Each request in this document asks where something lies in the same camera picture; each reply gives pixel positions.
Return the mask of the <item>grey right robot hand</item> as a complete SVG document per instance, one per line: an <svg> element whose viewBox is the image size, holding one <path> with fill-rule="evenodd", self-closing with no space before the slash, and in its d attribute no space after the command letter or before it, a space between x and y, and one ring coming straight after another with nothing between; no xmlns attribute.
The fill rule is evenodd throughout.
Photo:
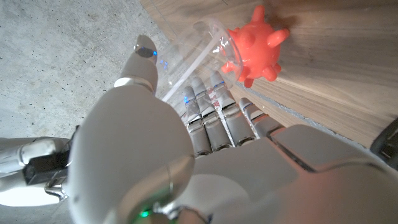
<svg viewBox="0 0 398 224"><path fill-rule="evenodd" d="M1 205L38 207L65 200L71 146L67 138L2 138Z"/></svg>

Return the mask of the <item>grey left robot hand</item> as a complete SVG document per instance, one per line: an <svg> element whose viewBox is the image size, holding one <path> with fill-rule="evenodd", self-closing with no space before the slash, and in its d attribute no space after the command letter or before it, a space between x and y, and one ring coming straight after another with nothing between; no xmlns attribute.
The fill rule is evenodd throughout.
<svg viewBox="0 0 398 224"><path fill-rule="evenodd" d="M306 125L195 158L155 97L140 35L121 77L77 129L68 168L76 223L396 223L397 172Z"/></svg>

